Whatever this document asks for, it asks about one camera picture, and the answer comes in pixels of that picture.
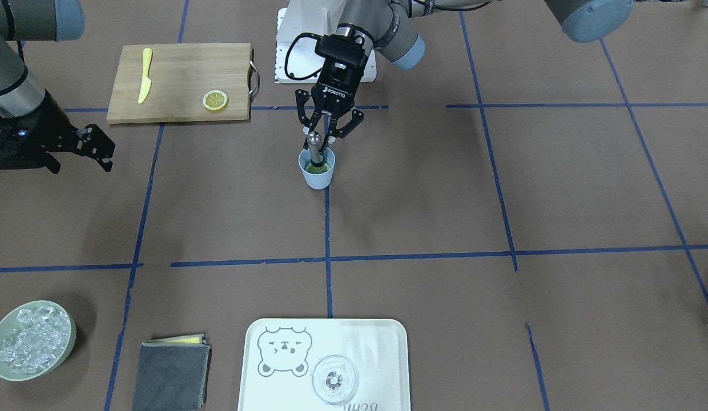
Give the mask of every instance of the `lemon slice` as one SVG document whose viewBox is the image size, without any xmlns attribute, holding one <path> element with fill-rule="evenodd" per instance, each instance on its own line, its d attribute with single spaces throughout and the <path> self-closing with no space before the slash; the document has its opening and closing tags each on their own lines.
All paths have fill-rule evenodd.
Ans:
<svg viewBox="0 0 708 411">
<path fill-rule="evenodd" d="M 221 90 L 208 91 L 202 99 L 202 104 L 204 104 L 204 108 L 208 109 L 209 111 L 223 110 L 225 107 L 227 107 L 227 102 L 227 94 Z"/>
<path fill-rule="evenodd" d="M 314 164 L 308 163 L 306 166 L 306 172 L 309 172 L 309 174 L 324 174 L 329 168 L 330 166 L 328 165 L 328 162 L 323 163 L 323 166 L 321 167 L 316 167 Z"/>
</svg>

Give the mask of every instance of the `blue tape line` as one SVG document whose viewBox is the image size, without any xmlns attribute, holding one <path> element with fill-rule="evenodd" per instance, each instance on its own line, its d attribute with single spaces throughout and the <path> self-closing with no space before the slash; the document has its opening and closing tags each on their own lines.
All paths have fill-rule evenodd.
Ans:
<svg viewBox="0 0 708 411">
<path fill-rule="evenodd" d="M 468 31 L 466 30 L 466 20 L 463 18 L 463 11 L 459 11 L 458 14 L 461 16 L 461 29 L 463 30 L 463 39 L 466 41 L 466 51 L 468 52 L 468 61 L 471 65 L 471 75 L 473 77 L 473 85 L 476 89 L 476 98 L 478 99 L 479 110 L 481 113 L 481 122 L 484 124 L 484 135 L 486 138 L 486 145 L 489 148 L 489 159 L 492 164 L 493 180 L 496 183 L 496 191 L 498 194 L 498 202 L 501 205 L 501 214 L 504 219 L 504 229 L 506 230 L 506 239 L 509 242 L 509 250 L 511 250 L 511 260 L 514 264 L 514 271 L 518 270 L 516 264 L 516 253 L 514 250 L 514 240 L 511 237 L 511 228 L 509 227 L 509 216 L 506 212 L 506 203 L 504 202 L 504 193 L 501 190 L 501 183 L 498 179 L 498 170 L 496 167 L 496 158 L 493 156 L 493 146 L 492 141 L 490 141 L 489 133 L 489 123 L 486 121 L 486 113 L 484 110 L 484 101 L 481 98 L 481 88 L 478 85 L 478 76 L 476 75 L 476 66 L 473 63 L 473 54 L 471 53 L 471 42 L 468 39 Z"/>
<path fill-rule="evenodd" d="M 439 258 L 508 257 L 510 251 L 497 252 L 441 252 L 432 254 L 392 254 L 392 255 L 341 255 L 331 261 L 384 261 L 384 260 L 434 260 Z"/>
<path fill-rule="evenodd" d="M 47 265 L 38 267 L 0 267 L 0 273 L 39 273 L 49 271 L 127 270 L 133 264 Z"/>
<path fill-rule="evenodd" d="M 649 161 L 649 166 L 651 166 L 651 171 L 654 174 L 657 184 L 659 184 L 659 189 L 661 190 L 661 195 L 663 196 L 664 202 L 666 203 L 666 207 L 669 210 L 669 214 L 671 215 L 671 219 L 672 219 L 673 224 L 676 228 L 676 232 L 678 234 L 679 239 L 681 240 L 681 245 L 683 245 L 683 248 L 685 249 L 686 257 L 689 258 L 691 270 L 694 271 L 694 276 L 697 278 L 697 282 L 699 283 L 699 287 L 701 287 L 701 289 L 702 289 L 702 293 L 704 294 L 704 299 L 707 302 L 707 306 L 708 306 L 707 287 L 704 285 L 704 280 L 702 279 L 701 274 L 699 274 L 697 264 L 694 262 L 694 257 L 691 255 L 691 250 L 689 249 L 689 245 L 686 244 L 686 238 L 683 235 L 683 231 L 681 231 L 681 226 L 678 224 L 678 219 L 676 218 L 676 213 L 674 212 L 673 206 L 671 205 L 671 202 L 669 200 L 669 196 L 666 192 L 666 189 L 664 188 L 664 184 L 662 183 L 661 177 L 659 176 L 659 171 L 658 171 L 658 169 L 656 169 L 656 164 L 654 164 L 654 159 L 653 159 L 653 157 L 651 157 L 651 152 L 649 151 L 649 146 L 646 144 L 646 139 L 643 138 L 643 132 L 641 132 L 641 127 L 638 125 L 638 120 L 636 119 L 635 114 L 633 112 L 633 108 L 631 107 L 630 102 L 628 101 L 628 95 L 626 94 L 625 88 L 623 88 L 623 83 L 621 83 L 620 77 L 618 77 L 618 71 L 616 70 L 616 66 L 613 63 L 613 58 L 610 57 L 610 53 L 608 52 L 608 47 L 605 46 L 605 41 L 603 39 L 600 39 L 600 45 L 602 46 L 602 51 L 605 53 L 605 57 L 607 57 L 607 59 L 608 59 L 608 63 L 610 64 L 610 69 L 613 70 L 613 76 L 615 76 L 615 78 L 616 78 L 616 82 L 618 83 L 618 89 L 621 91 L 621 95 L 623 96 L 623 101 L 625 101 L 626 108 L 628 109 L 628 113 L 630 114 L 631 120 L 633 121 L 633 127 L 635 127 L 636 133 L 638 133 L 638 138 L 641 140 L 641 146 L 643 147 L 643 151 L 646 154 L 646 158 Z"/>
<path fill-rule="evenodd" d="M 631 107 L 708 107 L 708 102 L 630 103 Z"/>
<path fill-rule="evenodd" d="M 390 108 L 388 105 L 356 105 L 354 107 L 359 110 L 387 110 Z M 306 110 L 314 108 L 312 105 L 304 106 Z M 253 105 L 250 110 L 297 110 L 297 107 L 295 105 Z"/>
<path fill-rule="evenodd" d="M 326 237 L 326 306 L 328 318 L 333 318 L 333 290 L 331 289 L 331 195 L 329 188 L 324 190 L 325 237 Z"/>
<path fill-rule="evenodd" d="M 178 261 L 171 263 L 171 267 L 215 267 L 221 265 L 262 265 L 262 264 L 296 264 L 296 263 L 322 263 L 325 257 L 302 258 L 267 258 L 260 260 L 218 260 L 218 261 Z"/>
<path fill-rule="evenodd" d="M 181 43 L 184 39 L 184 27 L 187 26 L 187 11 L 189 10 L 189 0 L 184 0 L 184 11 L 182 11 L 182 23 L 179 25 L 179 36 L 176 42 Z"/>
<path fill-rule="evenodd" d="M 445 108 L 625 107 L 625 103 L 446 104 Z M 708 102 L 629 103 L 631 107 L 708 107 Z"/>
<path fill-rule="evenodd" d="M 603 254 L 621 252 L 657 252 L 680 251 L 683 245 L 655 245 L 654 247 L 607 247 L 598 249 L 549 249 L 549 250 L 522 250 L 516 255 L 570 255 L 570 254 Z"/>
<path fill-rule="evenodd" d="M 623 107 L 623 103 L 523 103 L 484 104 L 484 108 L 532 108 L 532 107 Z"/>
<path fill-rule="evenodd" d="M 108 112 L 107 107 L 97 108 L 66 108 L 65 112 Z"/>
<path fill-rule="evenodd" d="M 689 249 L 708 249 L 708 244 L 689 245 Z"/>
<path fill-rule="evenodd" d="M 537 369 L 537 379 L 539 380 L 539 390 L 542 393 L 542 403 L 544 403 L 544 411 L 549 411 L 547 387 L 544 384 L 544 375 L 542 374 L 542 364 L 539 361 L 539 353 L 537 353 L 537 347 L 534 346 L 534 336 L 532 336 L 531 325 L 526 325 L 526 332 L 529 333 L 529 345 L 532 347 L 532 357 L 534 358 L 534 367 L 535 369 Z"/>
<path fill-rule="evenodd" d="M 128 276 L 128 287 L 126 288 L 126 297 L 123 307 L 123 325 L 121 327 L 121 332 L 118 333 L 118 340 L 116 341 L 116 352 L 113 357 L 113 367 L 111 368 L 111 379 L 108 381 L 108 392 L 106 393 L 106 405 L 104 411 L 110 411 L 111 401 L 113 400 L 113 390 L 116 385 L 116 375 L 118 373 L 118 362 L 121 356 L 121 349 L 123 348 L 123 338 L 125 336 L 125 329 L 128 322 L 128 311 L 130 309 L 131 301 L 131 290 L 133 289 L 133 283 L 135 282 L 135 273 L 140 265 L 138 264 L 138 258 L 140 256 L 140 245 L 143 241 L 143 231 L 146 228 L 146 216 L 148 216 L 148 204 L 151 202 L 151 191 L 154 187 L 154 174 L 156 172 L 156 161 L 159 159 L 159 148 L 161 147 L 161 140 L 164 135 L 164 124 L 159 126 L 159 133 L 156 136 L 156 148 L 154 149 L 154 159 L 151 162 L 151 172 L 148 175 L 148 185 L 146 186 L 146 197 L 143 201 L 143 212 L 140 216 L 140 225 L 138 226 L 138 237 L 135 242 L 135 252 L 133 253 L 133 265 L 130 269 L 130 275 Z"/>
<path fill-rule="evenodd" d="M 689 245 L 690 249 L 708 249 L 708 244 Z M 581 254 L 612 254 L 625 252 L 662 252 L 681 251 L 683 245 L 647 245 L 646 247 L 605 247 L 586 249 L 542 249 L 516 250 L 518 256 L 528 255 L 581 255 Z M 479 257 L 509 257 L 510 251 L 495 252 L 443 252 L 431 254 L 393 254 L 393 255 L 340 255 L 332 256 L 332 262 L 343 261 L 386 261 L 386 260 L 436 260 L 446 258 L 479 258 Z M 171 267 L 210 267 L 218 265 L 256 265 L 256 264 L 295 264 L 323 263 L 327 257 L 303 258 L 271 258 L 265 260 L 218 260 L 218 261 L 185 261 L 171 263 Z"/>
</svg>

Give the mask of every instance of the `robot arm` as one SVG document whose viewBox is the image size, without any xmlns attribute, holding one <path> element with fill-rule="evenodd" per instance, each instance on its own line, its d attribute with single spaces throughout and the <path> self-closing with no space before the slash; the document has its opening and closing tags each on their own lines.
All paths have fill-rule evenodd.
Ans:
<svg viewBox="0 0 708 411">
<path fill-rule="evenodd" d="M 425 54 L 425 42 L 412 28 L 409 18 L 427 16 L 435 11 L 459 10 L 490 2 L 474 0 L 347 0 L 334 34 L 319 36 L 301 34 L 317 40 L 315 53 L 325 59 L 317 83 L 311 92 L 296 90 L 299 120 L 307 138 L 304 148 L 311 152 L 315 167 L 323 165 L 323 153 L 330 141 L 344 138 L 362 120 L 364 114 L 354 109 L 354 96 L 364 75 L 364 67 L 372 50 L 389 62 L 408 70 Z M 600 39 L 628 18 L 633 0 L 545 0 L 562 30 L 576 42 Z M 313 97 L 313 114 L 308 117 L 305 104 Z M 351 120 L 336 128 L 343 115 L 351 112 Z M 328 132 L 321 138 L 315 131 L 322 115 L 328 117 Z"/>
<path fill-rule="evenodd" d="M 0 0 L 0 170 L 47 167 L 52 152 L 88 156 L 111 171 L 115 144 L 95 124 L 78 130 L 6 43 L 77 39 L 85 19 L 77 0 Z"/>
</svg>

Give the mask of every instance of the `gray towel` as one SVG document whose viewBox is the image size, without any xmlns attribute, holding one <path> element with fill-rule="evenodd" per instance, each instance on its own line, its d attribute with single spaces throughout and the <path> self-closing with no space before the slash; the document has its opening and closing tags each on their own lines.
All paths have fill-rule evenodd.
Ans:
<svg viewBox="0 0 708 411">
<path fill-rule="evenodd" d="M 140 345 L 133 411 L 182 411 L 204 405 L 206 344 Z"/>
</svg>

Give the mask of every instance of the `green bowl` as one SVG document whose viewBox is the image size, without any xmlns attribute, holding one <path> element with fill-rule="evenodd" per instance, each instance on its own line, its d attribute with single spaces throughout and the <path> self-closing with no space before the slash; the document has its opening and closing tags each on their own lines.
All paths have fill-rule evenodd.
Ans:
<svg viewBox="0 0 708 411">
<path fill-rule="evenodd" d="M 77 336 L 77 330 L 75 330 L 75 321 L 73 320 L 72 316 L 70 316 L 70 313 L 67 312 L 66 309 L 62 308 L 59 304 L 56 304 L 52 301 L 44 301 L 44 300 L 39 300 L 39 301 L 32 301 L 27 304 L 22 304 L 19 307 L 16 307 L 12 312 L 6 315 L 3 320 L 0 321 L 0 350 L 1 350 L 1 341 L 3 341 L 4 338 L 9 336 L 14 328 L 21 328 L 22 325 L 20 322 L 17 320 L 17 313 L 19 312 L 20 309 L 35 309 L 36 307 L 40 306 L 50 306 L 54 307 L 54 309 L 59 310 L 61 312 L 64 312 L 67 314 L 67 318 L 70 319 L 70 338 L 67 339 L 64 348 L 62 349 L 62 354 L 60 354 L 59 357 L 54 361 L 53 364 L 51 364 L 47 369 L 41 372 L 36 372 L 35 374 L 13 374 L 11 372 L 11 367 L 9 367 L 9 364 L 4 364 L 4 362 L 0 361 L 0 377 L 2 377 L 4 380 L 9 380 L 9 381 L 26 381 L 26 380 L 32 380 L 33 378 L 39 377 L 40 375 L 47 374 L 48 372 L 51 372 L 53 369 L 56 369 L 59 364 L 62 364 L 62 361 L 67 359 L 67 356 L 69 356 L 70 351 L 73 350 L 73 346 L 75 345 L 75 337 Z"/>
</svg>

